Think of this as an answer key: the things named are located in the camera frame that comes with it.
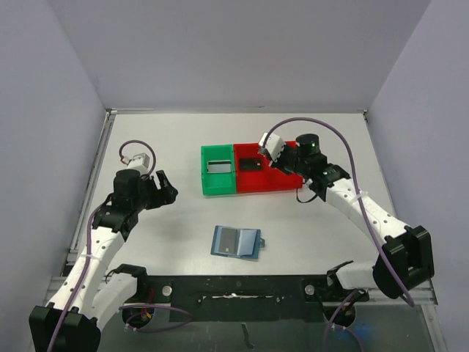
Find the blue leather card holder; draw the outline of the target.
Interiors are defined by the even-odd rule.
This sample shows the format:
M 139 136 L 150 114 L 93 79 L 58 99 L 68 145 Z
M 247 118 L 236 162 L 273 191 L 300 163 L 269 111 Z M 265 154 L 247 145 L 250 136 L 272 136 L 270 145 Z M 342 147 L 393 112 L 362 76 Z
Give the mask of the blue leather card holder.
M 223 253 L 219 249 L 221 229 L 226 226 L 217 225 L 215 226 L 213 233 L 213 242 L 210 250 L 210 254 L 219 257 L 231 257 L 242 260 L 257 260 L 259 258 L 259 251 L 265 247 L 265 239 L 261 236 L 260 229 L 247 229 L 247 228 L 236 228 L 238 231 L 238 242 L 237 242 L 237 253 L 227 254 Z

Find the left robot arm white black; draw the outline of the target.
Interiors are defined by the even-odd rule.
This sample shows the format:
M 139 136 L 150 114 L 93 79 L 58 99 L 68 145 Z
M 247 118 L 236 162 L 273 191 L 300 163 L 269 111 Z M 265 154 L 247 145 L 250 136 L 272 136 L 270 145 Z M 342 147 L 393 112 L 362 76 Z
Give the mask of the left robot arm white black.
M 96 351 L 104 327 L 117 310 L 128 299 L 148 298 L 143 267 L 125 265 L 108 288 L 101 288 L 100 283 L 137 225 L 140 212 L 170 205 L 177 195 L 162 170 L 153 176 L 137 169 L 116 173 L 113 191 L 89 217 L 85 247 L 62 286 L 29 316 L 36 351 Z

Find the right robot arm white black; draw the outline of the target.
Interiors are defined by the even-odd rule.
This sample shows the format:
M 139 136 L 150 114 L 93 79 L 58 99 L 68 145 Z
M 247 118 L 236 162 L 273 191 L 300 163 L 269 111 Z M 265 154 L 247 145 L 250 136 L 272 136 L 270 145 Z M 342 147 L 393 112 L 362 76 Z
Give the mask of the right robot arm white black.
M 328 271 L 326 290 L 331 298 L 342 300 L 353 289 L 378 289 L 396 299 L 435 275 L 429 232 L 398 220 L 365 191 L 356 191 L 353 178 L 321 153 L 318 135 L 303 134 L 288 145 L 274 133 L 265 133 L 259 150 L 271 168 L 302 177 L 310 190 L 342 212 L 377 247 L 373 262 L 349 260 Z

